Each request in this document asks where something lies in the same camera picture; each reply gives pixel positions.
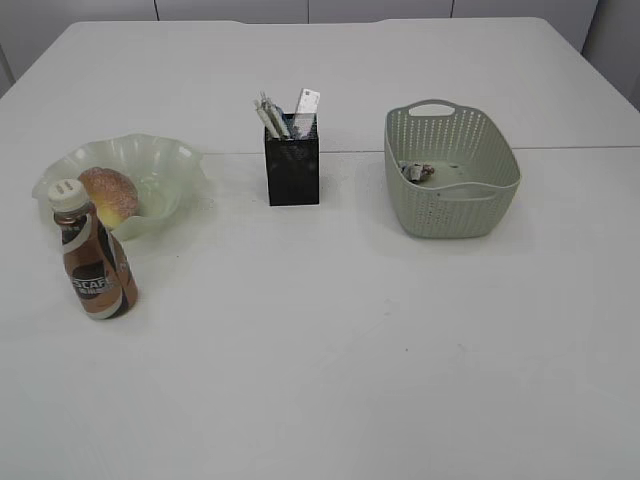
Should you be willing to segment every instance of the perforated basket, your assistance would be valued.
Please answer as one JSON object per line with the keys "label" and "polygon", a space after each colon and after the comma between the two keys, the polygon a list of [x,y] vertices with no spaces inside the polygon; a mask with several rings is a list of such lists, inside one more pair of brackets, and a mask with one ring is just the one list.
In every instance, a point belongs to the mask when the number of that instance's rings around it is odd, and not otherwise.
{"label": "perforated basket", "polygon": [[[419,115],[419,107],[449,107],[446,115]],[[411,183],[408,163],[427,163],[435,174]],[[507,141],[480,110],[426,100],[387,114],[385,167],[393,208],[404,229],[428,238],[489,233],[520,184],[520,168]]]}

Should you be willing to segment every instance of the black pen holder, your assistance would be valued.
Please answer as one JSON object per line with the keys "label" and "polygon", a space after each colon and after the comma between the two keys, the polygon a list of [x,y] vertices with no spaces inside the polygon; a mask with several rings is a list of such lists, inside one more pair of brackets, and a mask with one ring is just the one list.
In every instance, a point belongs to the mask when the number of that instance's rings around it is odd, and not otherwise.
{"label": "black pen holder", "polygon": [[[284,115],[293,132],[294,114]],[[320,154],[318,119],[313,115],[313,126],[303,139],[282,140],[264,131],[264,151],[267,159],[269,204],[317,205],[320,203]]]}

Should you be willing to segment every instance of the coffee bottle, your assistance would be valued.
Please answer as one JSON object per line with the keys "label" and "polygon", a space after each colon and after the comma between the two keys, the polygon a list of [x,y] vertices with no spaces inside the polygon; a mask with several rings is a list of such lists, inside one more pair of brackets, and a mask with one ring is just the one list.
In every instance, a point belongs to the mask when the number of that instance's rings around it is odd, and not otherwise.
{"label": "coffee bottle", "polygon": [[138,299],[122,246],[100,222],[78,180],[60,180],[48,194],[62,230],[64,267],[85,311],[95,319],[122,315]]}

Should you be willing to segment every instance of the white bottle cap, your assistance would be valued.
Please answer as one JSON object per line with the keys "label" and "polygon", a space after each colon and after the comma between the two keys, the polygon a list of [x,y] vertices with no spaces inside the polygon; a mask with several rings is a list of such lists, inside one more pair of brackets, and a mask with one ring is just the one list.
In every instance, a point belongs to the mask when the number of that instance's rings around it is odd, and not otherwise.
{"label": "white bottle cap", "polygon": [[74,178],[59,180],[49,187],[49,203],[54,212],[68,213],[90,202],[84,185]]}

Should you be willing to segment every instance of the glass bowl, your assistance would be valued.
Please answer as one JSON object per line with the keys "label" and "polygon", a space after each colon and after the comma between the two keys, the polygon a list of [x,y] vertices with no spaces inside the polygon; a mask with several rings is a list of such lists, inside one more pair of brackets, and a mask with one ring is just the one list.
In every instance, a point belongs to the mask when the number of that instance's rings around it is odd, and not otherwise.
{"label": "glass bowl", "polygon": [[64,178],[78,178],[92,167],[111,168],[133,181],[138,190],[138,215],[129,217],[112,233],[128,240],[164,224],[182,198],[204,179],[202,153],[170,138],[133,134],[87,143],[47,168],[33,187],[40,216],[54,226],[47,198],[49,186]]}

